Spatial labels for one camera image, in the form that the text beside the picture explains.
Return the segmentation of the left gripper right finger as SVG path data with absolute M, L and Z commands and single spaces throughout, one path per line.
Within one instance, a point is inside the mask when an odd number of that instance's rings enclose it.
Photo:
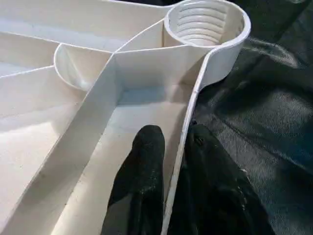
M 202 124 L 188 130 L 169 234 L 274 234 L 246 173 Z

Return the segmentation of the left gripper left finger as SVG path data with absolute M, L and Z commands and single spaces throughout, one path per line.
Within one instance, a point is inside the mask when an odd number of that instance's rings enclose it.
M 158 235 L 163 223 L 165 139 L 157 125 L 145 125 L 113 182 L 103 235 Z

